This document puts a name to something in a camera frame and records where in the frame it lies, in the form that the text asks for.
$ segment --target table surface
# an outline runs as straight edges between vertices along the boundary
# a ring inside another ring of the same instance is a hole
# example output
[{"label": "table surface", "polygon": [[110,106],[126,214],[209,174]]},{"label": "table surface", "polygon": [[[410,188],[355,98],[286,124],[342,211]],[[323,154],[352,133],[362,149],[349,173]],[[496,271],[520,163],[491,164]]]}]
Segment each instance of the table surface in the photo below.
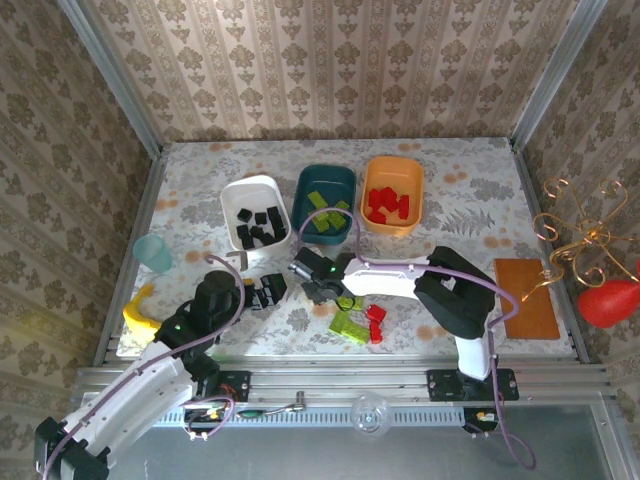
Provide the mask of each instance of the table surface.
[{"label": "table surface", "polygon": [[[169,152],[167,168],[149,231],[161,235],[171,250],[174,266],[154,274],[140,266],[134,291],[153,283],[141,312],[151,318],[170,317],[212,268],[203,260],[209,253],[224,256],[232,250],[224,222],[220,191],[243,177],[266,174],[278,183],[290,213],[298,175],[308,165],[325,163],[352,168],[358,179],[359,208],[364,173],[369,160],[381,155],[414,158],[425,172],[423,215],[420,225],[406,237],[364,231],[362,252],[372,258],[406,259],[430,254],[436,245],[455,249],[492,278],[495,258],[542,258],[531,228],[531,214],[522,190],[514,156],[504,138],[376,139],[284,142],[185,143]],[[335,247],[322,247],[333,257],[353,251],[355,235]],[[359,345],[329,331],[337,311],[332,304],[314,306],[306,299],[301,282],[288,270],[295,255],[294,241],[281,255],[250,262],[245,278],[282,272],[287,297],[276,307],[246,311],[239,323],[213,347],[217,355],[362,355],[451,356],[453,337],[438,326],[421,303],[405,298],[366,297],[387,310],[384,340],[379,345]],[[562,312],[551,290],[558,340],[507,339],[504,327],[496,331],[497,351],[506,355],[541,357],[574,356]],[[491,318],[500,314],[500,302]],[[363,325],[362,312],[352,320]],[[137,356],[145,347],[125,326],[119,356]]]}]

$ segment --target orange bowl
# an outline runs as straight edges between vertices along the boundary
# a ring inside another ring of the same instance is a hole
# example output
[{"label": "orange bowl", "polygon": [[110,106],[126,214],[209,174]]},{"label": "orange bowl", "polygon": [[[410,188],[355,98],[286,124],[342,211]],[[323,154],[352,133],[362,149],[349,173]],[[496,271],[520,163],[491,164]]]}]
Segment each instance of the orange bowl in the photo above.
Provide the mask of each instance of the orange bowl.
[{"label": "orange bowl", "polygon": [[[408,235],[420,223],[422,218],[422,189],[424,171],[422,166],[411,158],[376,157],[367,165],[367,173],[362,190],[360,214],[365,226],[375,233],[386,235]],[[402,220],[398,210],[389,213],[382,207],[380,211],[387,217],[387,223],[375,223],[367,218],[373,209],[369,206],[369,192],[391,187],[398,194],[409,195],[409,217]]]}]

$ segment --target brown cutting board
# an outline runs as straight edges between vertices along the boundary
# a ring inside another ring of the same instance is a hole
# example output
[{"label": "brown cutting board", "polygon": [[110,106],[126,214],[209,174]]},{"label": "brown cutting board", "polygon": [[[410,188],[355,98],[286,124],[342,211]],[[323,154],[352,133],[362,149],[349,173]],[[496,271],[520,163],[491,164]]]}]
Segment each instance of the brown cutting board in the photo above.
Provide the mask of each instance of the brown cutting board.
[{"label": "brown cutting board", "polygon": [[[497,284],[521,300],[522,296],[542,279],[542,262],[538,259],[496,258],[494,260]],[[511,311],[511,304],[500,298],[502,311]],[[557,340],[560,338],[558,322],[553,313],[549,289],[537,289],[520,303],[518,315],[505,322],[507,338],[527,340]]]}]

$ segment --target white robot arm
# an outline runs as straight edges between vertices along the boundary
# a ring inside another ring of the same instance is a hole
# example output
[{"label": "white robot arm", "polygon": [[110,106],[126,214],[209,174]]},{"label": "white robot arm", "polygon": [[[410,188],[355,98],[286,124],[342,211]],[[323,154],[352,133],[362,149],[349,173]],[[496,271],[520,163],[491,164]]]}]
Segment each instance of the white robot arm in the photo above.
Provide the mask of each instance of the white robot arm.
[{"label": "white robot arm", "polygon": [[[287,288],[282,274],[265,275],[261,283],[260,289],[244,285],[243,309],[275,305]],[[220,371],[206,354],[217,339],[203,340],[233,321],[241,298],[231,274],[208,273],[195,298],[162,323],[140,357],[98,397],[61,422],[49,417],[38,426],[36,470],[44,474],[50,463],[48,480],[104,480],[122,452],[172,408],[228,395],[228,387],[234,401],[247,401],[250,372]]]},{"label": "white robot arm", "polygon": [[336,261],[302,248],[289,266],[306,282],[303,288],[315,303],[339,296],[391,295],[420,300],[442,327],[453,334],[458,348],[458,368],[475,380],[489,375],[489,347],[484,324],[495,306],[493,292],[472,282],[425,273],[421,266],[435,265],[492,280],[452,249],[436,247],[429,257],[405,261],[358,259],[340,254]]}]

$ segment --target yellow banana toy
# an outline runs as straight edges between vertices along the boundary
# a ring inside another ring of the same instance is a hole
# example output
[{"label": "yellow banana toy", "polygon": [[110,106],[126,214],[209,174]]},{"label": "yellow banana toy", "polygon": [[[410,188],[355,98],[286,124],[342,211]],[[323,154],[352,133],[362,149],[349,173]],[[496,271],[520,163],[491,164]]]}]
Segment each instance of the yellow banana toy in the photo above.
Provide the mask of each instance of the yellow banana toy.
[{"label": "yellow banana toy", "polygon": [[142,299],[145,297],[150,297],[152,293],[153,285],[151,283],[144,285],[138,291],[136,296],[133,297],[122,310],[122,314],[124,315],[124,319],[127,322],[129,330],[131,330],[136,339],[140,342],[148,343],[153,340],[153,336],[160,328],[160,325],[162,325],[160,322],[152,318],[143,316],[139,310],[140,302],[142,302]]}]

